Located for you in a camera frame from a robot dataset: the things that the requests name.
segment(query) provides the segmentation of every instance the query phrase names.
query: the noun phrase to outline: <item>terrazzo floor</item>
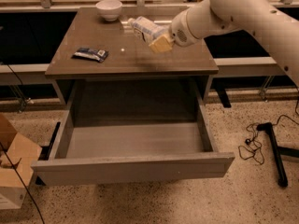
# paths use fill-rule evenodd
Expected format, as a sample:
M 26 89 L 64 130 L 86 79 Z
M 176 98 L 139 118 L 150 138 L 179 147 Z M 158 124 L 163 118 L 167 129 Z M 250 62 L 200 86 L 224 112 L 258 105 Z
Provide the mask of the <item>terrazzo floor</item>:
M 234 152 L 235 160 L 224 178 L 109 185 L 48 187 L 33 179 L 32 192 L 45 223 L 299 223 L 299 159 L 283 158 L 289 178 L 285 189 L 270 142 L 259 133 L 264 164 L 243 161 L 239 146 L 252 137 L 251 123 L 276 123 L 282 114 L 295 114 L 297 90 L 268 92 L 268 102 L 257 91 L 228 91 L 231 108 L 210 93 L 206 112 L 220 151 Z M 17 103 L 0 102 L 2 112 L 16 127 L 41 146 L 51 137 L 64 107 L 56 99 L 35 100 L 18 114 Z M 275 127 L 279 144 L 299 147 L 298 126 L 281 119 Z M 0 210 L 0 223 L 42 223 L 30 197 L 19 210 Z

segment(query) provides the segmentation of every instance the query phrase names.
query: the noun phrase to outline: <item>drawer front panel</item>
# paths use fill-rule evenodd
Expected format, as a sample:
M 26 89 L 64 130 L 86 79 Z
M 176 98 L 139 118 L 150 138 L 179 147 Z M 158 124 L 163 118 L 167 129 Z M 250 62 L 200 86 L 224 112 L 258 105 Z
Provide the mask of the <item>drawer front panel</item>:
M 199 153 L 37 161 L 32 167 L 46 185 L 86 185 L 223 177 L 233 159 L 231 153 Z

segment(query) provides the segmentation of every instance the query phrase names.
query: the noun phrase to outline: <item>black cable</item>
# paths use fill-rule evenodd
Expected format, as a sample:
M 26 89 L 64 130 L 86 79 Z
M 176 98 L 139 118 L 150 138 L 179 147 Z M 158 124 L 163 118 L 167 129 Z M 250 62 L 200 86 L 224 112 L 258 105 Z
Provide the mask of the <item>black cable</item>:
M 298 109 L 298 106 L 299 106 L 299 97 L 297 99 L 297 104 L 296 104 L 296 107 L 295 107 L 295 113 L 297 116 L 299 116 L 299 112 L 297 111 Z M 287 118 L 289 120 L 291 120 L 293 123 L 295 123 L 296 125 L 299 126 L 299 122 L 295 121 L 294 119 L 290 118 L 289 116 L 287 115 L 281 115 L 278 117 L 278 120 L 275 124 L 273 124 L 273 126 L 277 126 L 280 122 L 280 120 L 282 118 Z M 256 160 L 258 163 L 260 163 L 261 165 L 264 163 L 264 156 L 263 156 L 263 153 L 262 153 L 262 143 L 257 141 L 257 137 L 259 135 L 259 131 L 256 129 L 256 127 L 259 125 L 259 123 L 252 123 L 250 124 L 246 130 L 250 133 L 252 133 L 252 138 L 251 139 L 247 139 L 245 141 L 245 143 L 247 144 L 245 147 L 244 146 L 239 146 L 238 147 L 238 150 L 239 150 L 239 156 L 242 160 L 248 160 L 248 159 L 254 159 Z M 242 155 L 242 149 L 243 150 L 246 150 L 248 153 L 251 154 L 251 156 L 248 156 L 248 157 L 244 157 Z M 257 153 L 260 153 L 261 156 L 262 156 L 262 161 L 259 161 L 256 159 L 256 155 Z
M 256 127 L 259 125 L 259 123 L 252 123 L 250 124 L 246 130 L 248 132 L 252 133 L 252 138 L 251 139 L 247 139 L 246 140 L 246 146 L 239 146 L 238 150 L 239 150 L 239 156 L 242 160 L 246 161 L 249 159 L 254 159 L 256 162 L 258 162 L 260 165 L 262 165 L 264 163 L 264 156 L 262 153 L 262 143 L 260 141 L 257 141 L 257 137 L 259 135 L 259 132 L 256 130 Z M 248 157 L 244 157 L 242 155 L 242 149 L 246 150 L 248 153 L 250 153 L 251 155 Z M 257 155 L 261 154 L 262 159 L 259 160 L 257 158 Z
M 20 77 L 18 76 L 18 74 L 17 73 L 15 73 L 15 71 L 10 67 L 10 65 L 9 64 L 4 64 L 4 65 L 6 65 L 10 70 L 11 70 L 11 72 L 13 73 L 13 75 L 15 75 L 16 76 L 16 78 L 19 80 L 19 82 L 21 83 L 21 85 L 23 86 L 23 83 L 22 83 L 22 81 L 21 81 L 21 79 L 20 79 Z
M 9 158 L 8 154 L 5 152 L 5 149 L 4 149 L 4 147 L 3 147 L 3 145 L 2 145 L 1 142 L 0 142 L 0 147 L 1 147 L 2 150 L 4 151 L 4 154 L 6 155 L 8 161 L 10 162 L 10 165 L 12 166 L 13 170 L 16 172 L 17 176 L 19 177 L 21 183 L 22 183 L 23 186 L 25 187 L 25 189 L 26 189 L 28 195 L 30 196 L 31 200 L 34 202 L 34 205 L 36 206 L 37 212 L 38 212 L 38 214 L 39 214 L 39 216 L 40 216 L 40 218 L 41 218 L 41 221 L 43 222 L 43 224 L 45 224 L 44 218 L 43 218 L 43 216 L 41 215 L 41 212 L 40 212 L 40 210 L 39 210 L 39 208 L 38 208 L 38 206 L 37 206 L 37 204 L 36 204 L 35 199 L 34 199 L 33 196 L 31 195 L 29 189 L 28 189 L 28 188 L 26 187 L 26 185 L 24 184 L 23 180 L 21 179 L 21 176 L 20 176 L 19 172 L 17 171 L 15 165 L 12 163 L 12 161 L 11 161 L 11 159 Z
M 38 42 L 38 39 L 37 39 L 37 37 L 36 37 L 35 29 L 32 27 L 31 22 L 29 21 L 28 16 L 25 16 L 25 19 L 27 20 L 27 24 L 28 24 L 29 29 L 30 29 L 30 31 L 31 31 L 31 34 L 32 34 L 32 36 L 33 36 L 33 38 L 34 38 L 34 41 L 35 41 L 36 44 L 37 44 L 38 51 L 39 51 L 40 54 L 42 54 L 43 51 L 42 51 L 42 48 L 41 48 L 41 46 L 40 46 L 40 44 L 39 44 L 39 42 Z

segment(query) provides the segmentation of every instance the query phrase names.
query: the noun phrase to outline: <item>cardboard box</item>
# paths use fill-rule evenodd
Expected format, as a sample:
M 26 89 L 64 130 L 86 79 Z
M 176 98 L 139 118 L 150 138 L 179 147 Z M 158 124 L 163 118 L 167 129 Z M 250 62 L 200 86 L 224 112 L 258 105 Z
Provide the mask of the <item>cardboard box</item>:
M 8 150 L 16 134 L 17 131 L 12 124 L 4 117 L 4 115 L 0 114 L 0 142 L 5 150 Z
M 41 153 L 41 147 L 20 133 L 17 133 L 9 121 L 0 114 L 0 142 L 23 180 L 26 187 L 29 186 L 33 176 L 31 162 L 37 161 Z M 0 163 L 0 209 L 21 208 L 26 189 L 13 168 L 9 166 L 5 154 L 1 155 Z

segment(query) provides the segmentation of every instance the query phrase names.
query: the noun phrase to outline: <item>desk leg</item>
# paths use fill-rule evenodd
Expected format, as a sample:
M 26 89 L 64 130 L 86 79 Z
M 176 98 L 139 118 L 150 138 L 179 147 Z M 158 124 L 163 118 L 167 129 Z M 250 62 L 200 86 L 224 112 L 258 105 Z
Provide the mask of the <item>desk leg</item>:
M 208 93 L 211 89 L 214 76 L 201 76 L 196 78 L 196 83 L 198 84 L 198 90 L 203 99 L 204 104 L 207 101 Z
M 55 89 L 56 94 L 62 105 L 67 104 L 67 100 L 72 91 L 73 85 L 74 85 L 74 80 L 71 79 L 52 81 L 52 86 Z

